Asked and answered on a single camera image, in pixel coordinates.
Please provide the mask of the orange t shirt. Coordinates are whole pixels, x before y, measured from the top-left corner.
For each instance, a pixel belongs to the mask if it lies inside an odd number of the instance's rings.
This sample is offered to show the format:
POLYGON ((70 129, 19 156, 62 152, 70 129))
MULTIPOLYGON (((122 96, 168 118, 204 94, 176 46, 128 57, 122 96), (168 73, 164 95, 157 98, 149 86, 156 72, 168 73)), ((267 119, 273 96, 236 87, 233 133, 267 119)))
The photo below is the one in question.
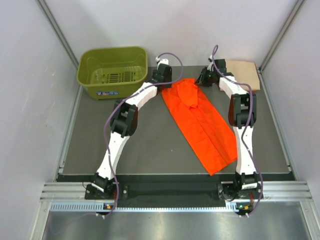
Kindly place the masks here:
POLYGON ((182 79, 161 94, 183 136, 212 176, 237 160, 236 136, 195 81, 182 79))

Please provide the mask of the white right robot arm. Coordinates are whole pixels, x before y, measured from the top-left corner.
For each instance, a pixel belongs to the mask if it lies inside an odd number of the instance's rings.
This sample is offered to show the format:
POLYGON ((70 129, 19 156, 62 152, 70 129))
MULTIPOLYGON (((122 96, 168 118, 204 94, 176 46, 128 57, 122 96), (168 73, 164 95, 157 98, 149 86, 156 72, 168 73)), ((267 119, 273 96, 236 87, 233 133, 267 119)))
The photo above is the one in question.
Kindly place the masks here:
POLYGON ((245 198, 259 191, 259 171, 253 157, 253 131, 257 120, 256 94, 248 83, 241 83, 227 71, 225 59, 208 58, 196 84, 211 87, 216 84, 229 98, 228 122, 236 137, 237 164, 233 190, 235 198, 245 198))

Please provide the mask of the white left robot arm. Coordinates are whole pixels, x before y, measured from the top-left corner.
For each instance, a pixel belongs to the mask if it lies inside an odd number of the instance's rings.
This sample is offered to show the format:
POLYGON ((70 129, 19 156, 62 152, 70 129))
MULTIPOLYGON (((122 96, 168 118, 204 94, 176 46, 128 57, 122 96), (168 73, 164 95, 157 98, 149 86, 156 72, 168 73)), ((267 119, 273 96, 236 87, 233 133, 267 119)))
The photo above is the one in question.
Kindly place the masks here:
POLYGON ((166 58, 156 58, 157 68, 152 71, 151 80, 144 82, 138 90, 124 100, 117 100, 108 118, 110 136, 101 165, 91 182, 102 198, 109 198, 115 188, 116 168, 123 148, 138 126, 139 110, 159 91, 157 84, 170 87, 172 67, 166 58))

